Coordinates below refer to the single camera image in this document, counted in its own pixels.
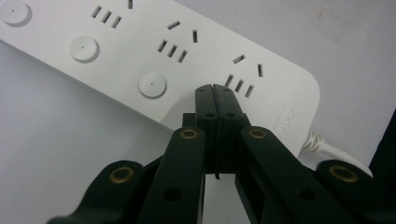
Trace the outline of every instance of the power strip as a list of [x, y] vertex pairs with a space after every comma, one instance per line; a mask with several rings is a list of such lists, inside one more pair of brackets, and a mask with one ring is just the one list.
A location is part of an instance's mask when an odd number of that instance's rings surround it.
[[170, 130], [194, 90], [234, 90], [297, 156], [318, 107], [303, 68], [172, 0], [0, 0], [0, 39]]

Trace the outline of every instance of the white table surface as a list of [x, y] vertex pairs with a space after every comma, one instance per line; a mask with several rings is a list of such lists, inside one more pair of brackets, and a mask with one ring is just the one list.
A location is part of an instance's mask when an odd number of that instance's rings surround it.
[[[396, 107], [396, 1], [178, 2], [311, 72], [312, 130], [370, 163]], [[68, 215], [104, 167], [146, 165], [170, 135], [0, 44], [0, 223]], [[232, 175], [207, 177], [204, 223], [248, 223]]]

